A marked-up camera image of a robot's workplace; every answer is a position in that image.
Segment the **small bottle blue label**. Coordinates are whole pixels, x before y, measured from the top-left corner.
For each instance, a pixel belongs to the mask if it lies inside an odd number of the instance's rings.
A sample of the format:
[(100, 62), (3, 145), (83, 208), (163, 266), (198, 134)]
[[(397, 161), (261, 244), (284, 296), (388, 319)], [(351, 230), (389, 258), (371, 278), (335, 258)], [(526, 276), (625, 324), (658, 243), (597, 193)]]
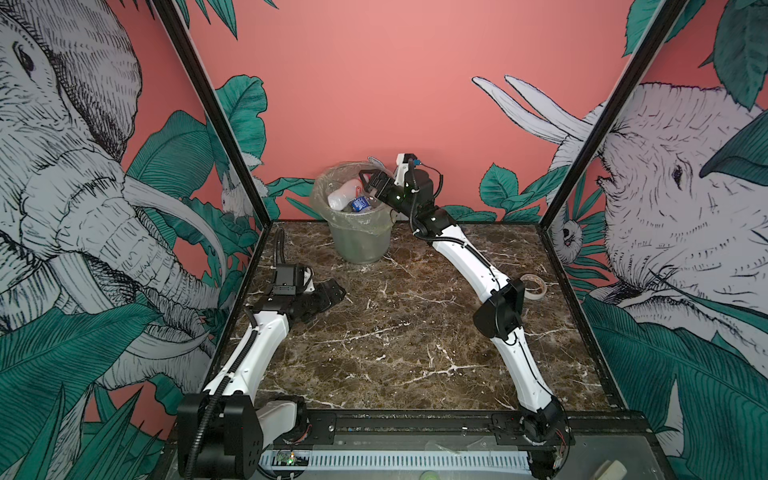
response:
[(353, 213), (363, 213), (373, 208), (371, 201), (366, 196), (359, 196), (352, 200), (348, 207)]

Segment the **clear bottle red cap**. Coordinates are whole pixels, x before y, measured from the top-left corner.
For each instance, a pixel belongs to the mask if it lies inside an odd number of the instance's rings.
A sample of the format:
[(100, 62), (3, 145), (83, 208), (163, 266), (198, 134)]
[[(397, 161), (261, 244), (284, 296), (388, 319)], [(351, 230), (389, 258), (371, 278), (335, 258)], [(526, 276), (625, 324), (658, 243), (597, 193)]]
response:
[(359, 179), (346, 181), (327, 196), (328, 205), (334, 211), (342, 211), (352, 200), (359, 197), (362, 191), (363, 187)]

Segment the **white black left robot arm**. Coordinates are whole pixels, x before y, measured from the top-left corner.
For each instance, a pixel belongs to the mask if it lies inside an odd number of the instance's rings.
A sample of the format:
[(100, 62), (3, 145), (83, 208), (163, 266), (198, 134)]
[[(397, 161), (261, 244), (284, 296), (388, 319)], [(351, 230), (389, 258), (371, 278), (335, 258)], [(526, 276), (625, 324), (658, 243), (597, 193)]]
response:
[(302, 436), (303, 401), (285, 397), (254, 406), (273, 355), (293, 323), (309, 321), (341, 303), (345, 289), (334, 279), (311, 282), (301, 293), (274, 286), (248, 306), (250, 325), (219, 373), (178, 407), (178, 471), (184, 479), (249, 479), (264, 448), (289, 432)]

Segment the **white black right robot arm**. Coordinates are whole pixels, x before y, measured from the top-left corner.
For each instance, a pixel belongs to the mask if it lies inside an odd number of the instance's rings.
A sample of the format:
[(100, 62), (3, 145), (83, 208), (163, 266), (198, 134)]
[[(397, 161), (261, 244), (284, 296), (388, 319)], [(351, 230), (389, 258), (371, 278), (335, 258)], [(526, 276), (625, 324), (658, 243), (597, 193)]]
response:
[(495, 345), (508, 370), (517, 393), (524, 437), (534, 445), (564, 443), (564, 408), (546, 385), (525, 338), (524, 283), (498, 270), (453, 217), (436, 205), (426, 172), (414, 169), (398, 180), (385, 171), (368, 169), (359, 173), (359, 179), (366, 193), (407, 216), (413, 236), (444, 256), (477, 294), (481, 305), (473, 314), (473, 323)]

